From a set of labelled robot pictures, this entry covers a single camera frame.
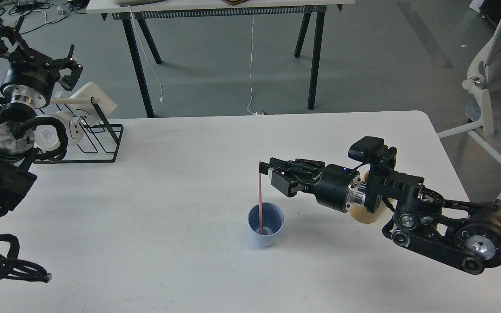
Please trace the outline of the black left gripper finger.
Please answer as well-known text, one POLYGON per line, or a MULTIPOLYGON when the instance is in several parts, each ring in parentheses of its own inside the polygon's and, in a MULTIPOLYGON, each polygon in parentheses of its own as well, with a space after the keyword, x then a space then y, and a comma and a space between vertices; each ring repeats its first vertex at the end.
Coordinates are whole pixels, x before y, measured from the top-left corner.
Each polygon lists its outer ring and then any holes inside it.
POLYGON ((82 65, 73 58, 75 45, 71 44, 68 55, 62 59, 50 60, 50 74, 56 83, 59 83, 66 91, 71 91, 78 82, 83 71, 82 65), (70 70, 68 75, 61 75, 62 70, 70 70))
POLYGON ((31 60, 28 52, 30 47, 20 35, 23 22, 24 18, 20 17, 11 26, 0 23, 0 59, 6 59, 9 63, 31 60))

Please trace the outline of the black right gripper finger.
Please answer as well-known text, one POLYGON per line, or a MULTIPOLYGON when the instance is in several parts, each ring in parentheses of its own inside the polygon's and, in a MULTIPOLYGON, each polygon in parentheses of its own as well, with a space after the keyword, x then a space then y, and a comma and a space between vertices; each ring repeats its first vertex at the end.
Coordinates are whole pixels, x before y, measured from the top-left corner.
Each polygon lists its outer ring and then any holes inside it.
POLYGON ((285 170, 269 169, 271 184, 287 197, 294 197, 298 192, 312 194, 310 187, 314 184, 316 172, 308 169, 285 170))
POLYGON ((322 173, 325 162, 309 159, 282 160, 270 158, 270 162, 260 162, 260 173, 268 176, 278 170, 282 176, 314 178, 322 173))

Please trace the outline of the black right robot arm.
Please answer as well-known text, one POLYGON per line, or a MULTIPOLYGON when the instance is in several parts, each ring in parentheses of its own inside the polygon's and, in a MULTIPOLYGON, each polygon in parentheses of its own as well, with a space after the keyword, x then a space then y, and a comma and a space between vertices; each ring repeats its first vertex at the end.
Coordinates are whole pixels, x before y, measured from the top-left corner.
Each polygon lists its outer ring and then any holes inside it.
POLYGON ((386 162, 371 163, 367 180, 357 168, 306 159, 271 158, 259 172, 287 197, 313 194, 340 212, 352 206, 376 213, 382 205, 392 218, 383 235, 396 245, 472 275, 501 265, 501 202, 446 200, 419 176, 396 172, 386 162))

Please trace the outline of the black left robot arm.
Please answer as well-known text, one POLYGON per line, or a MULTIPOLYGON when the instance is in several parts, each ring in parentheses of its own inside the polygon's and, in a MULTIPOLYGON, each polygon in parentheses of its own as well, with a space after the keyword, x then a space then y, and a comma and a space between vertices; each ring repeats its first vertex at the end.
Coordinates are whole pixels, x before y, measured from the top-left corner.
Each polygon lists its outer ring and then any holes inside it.
MULTIPOLYGON (((28 46, 20 34, 24 18, 13 26, 0 23, 0 59, 9 62, 0 91, 0 216, 14 210, 37 176, 29 171, 35 161, 60 160, 67 153, 64 125, 54 117, 38 117, 35 109, 49 105, 54 85, 70 91, 83 67, 72 57, 53 59, 28 46)), ((19 259, 20 243, 12 234, 0 234, 0 280, 47 283, 51 275, 42 266, 19 259)))

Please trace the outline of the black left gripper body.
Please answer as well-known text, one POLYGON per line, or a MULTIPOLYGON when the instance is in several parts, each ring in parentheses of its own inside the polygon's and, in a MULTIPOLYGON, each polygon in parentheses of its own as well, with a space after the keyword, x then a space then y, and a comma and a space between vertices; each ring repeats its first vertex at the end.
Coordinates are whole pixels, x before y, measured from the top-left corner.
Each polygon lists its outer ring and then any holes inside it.
POLYGON ((2 95, 34 109, 49 105, 54 85, 61 77, 60 68, 51 66, 49 61, 38 64, 33 59, 26 61, 9 60, 9 69, 2 81, 2 95))

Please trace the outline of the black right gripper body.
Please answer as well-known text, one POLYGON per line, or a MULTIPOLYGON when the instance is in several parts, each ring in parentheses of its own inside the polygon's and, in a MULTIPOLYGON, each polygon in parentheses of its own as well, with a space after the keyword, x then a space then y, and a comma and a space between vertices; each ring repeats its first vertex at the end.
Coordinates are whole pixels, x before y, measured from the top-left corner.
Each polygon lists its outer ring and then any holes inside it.
POLYGON ((322 170, 317 181, 312 186, 308 186, 305 192, 313 194, 318 204, 346 213, 348 212, 349 186, 357 180, 359 174, 356 169, 329 164, 322 170))

